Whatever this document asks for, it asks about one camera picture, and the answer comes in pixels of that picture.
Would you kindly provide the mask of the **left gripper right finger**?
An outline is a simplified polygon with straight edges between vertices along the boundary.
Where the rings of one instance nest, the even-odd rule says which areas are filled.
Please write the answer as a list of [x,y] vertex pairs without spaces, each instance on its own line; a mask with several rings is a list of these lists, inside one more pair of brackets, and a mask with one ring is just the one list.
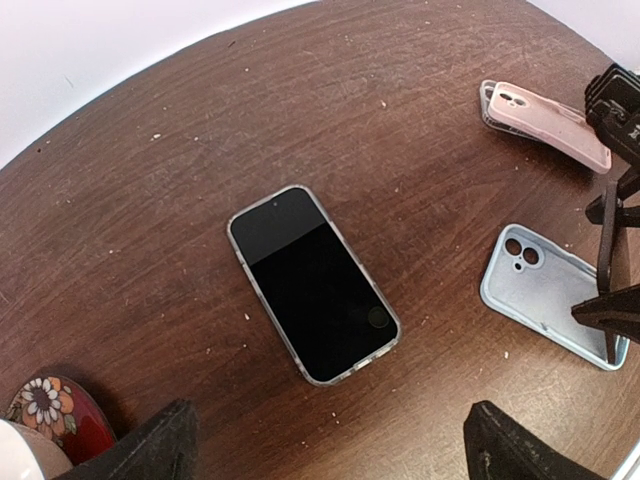
[[464,421],[464,445],[471,479],[598,479],[484,400]]

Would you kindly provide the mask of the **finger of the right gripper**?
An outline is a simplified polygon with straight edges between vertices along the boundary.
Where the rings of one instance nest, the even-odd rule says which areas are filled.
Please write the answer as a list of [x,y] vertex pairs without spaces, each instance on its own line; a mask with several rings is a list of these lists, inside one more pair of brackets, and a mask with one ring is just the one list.
[[607,361],[616,362],[616,337],[639,342],[639,286],[605,293],[571,307],[581,325],[605,333]]
[[585,210],[587,219],[601,227],[597,260],[599,293],[611,293],[631,285],[628,228],[639,227],[639,206],[624,201],[639,193],[639,172],[628,169],[618,180],[610,180],[604,192]]

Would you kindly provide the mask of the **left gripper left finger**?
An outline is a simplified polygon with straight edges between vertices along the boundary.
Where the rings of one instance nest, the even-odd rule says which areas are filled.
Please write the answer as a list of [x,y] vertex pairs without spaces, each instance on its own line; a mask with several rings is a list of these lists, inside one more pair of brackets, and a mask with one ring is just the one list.
[[193,479],[198,457],[193,403],[176,399],[117,439],[100,410],[62,437],[72,467],[60,479]]

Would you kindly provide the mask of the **light blue phone case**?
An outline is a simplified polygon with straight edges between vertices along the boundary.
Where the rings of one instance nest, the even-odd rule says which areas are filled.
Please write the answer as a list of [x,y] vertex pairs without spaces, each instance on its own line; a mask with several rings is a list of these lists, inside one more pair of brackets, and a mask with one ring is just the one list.
[[571,314],[572,306],[597,293],[595,267],[519,224],[507,225],[498,236],[480,285],[491,309],[605,371],[616,371],[630,341],[616,335],[610,361],[605,333]]

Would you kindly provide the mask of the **pink phone case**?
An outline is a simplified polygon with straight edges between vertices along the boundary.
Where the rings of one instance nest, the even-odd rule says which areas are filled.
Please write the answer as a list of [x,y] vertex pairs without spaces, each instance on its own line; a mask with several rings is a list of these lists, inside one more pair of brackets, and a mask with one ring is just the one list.
[[489,105],[492,120],[541,140],[598,174],[611,168],[611,151],[581,112],[509,82],[497,82]]

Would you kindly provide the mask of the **grey clear phone case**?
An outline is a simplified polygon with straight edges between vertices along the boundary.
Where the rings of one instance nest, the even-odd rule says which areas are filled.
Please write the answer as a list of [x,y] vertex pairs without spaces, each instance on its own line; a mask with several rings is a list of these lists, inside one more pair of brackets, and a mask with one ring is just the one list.
[[493,119],[490,115],[489,115],[489,104],[490,104],[490,100],[491,97],[493,95],[493,91],[496,85],[496,81],[494,80],[490,80],[490,79],[485,79],[481,82],[480,87],[479,87],[479,102],[480,102],[480,111],[481,111],[481,118],[483,120],[483,122],[490,128],[497,130],[497,131],[501,131],[503,133],[509,133],[511,135],[515,135],[524,139],[528,139],[528,140],[533,140],[536,142],[539,142],[539,139],[537,139],[534,136],[531,136],[523,131],[520,131],[514,127],[511,127],[509,125],[506,125],[504,123],[501,123],[495,119]]

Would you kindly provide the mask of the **red floral saucer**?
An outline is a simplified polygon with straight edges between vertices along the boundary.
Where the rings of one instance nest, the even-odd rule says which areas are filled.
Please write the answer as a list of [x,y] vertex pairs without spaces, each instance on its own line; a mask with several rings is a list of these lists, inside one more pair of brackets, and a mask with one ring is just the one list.
[[44,436],[72,465],[97,457],[117,442],[96,401],[78,383],[63,376],[30,378],[1,418]]

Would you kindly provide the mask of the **white bowl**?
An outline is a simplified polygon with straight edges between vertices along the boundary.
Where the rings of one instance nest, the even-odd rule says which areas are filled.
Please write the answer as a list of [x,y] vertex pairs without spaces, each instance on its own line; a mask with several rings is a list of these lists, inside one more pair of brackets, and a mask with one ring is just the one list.
[[1,421],[1,478],[54,479],[73,468],[52,440],[24,425]]

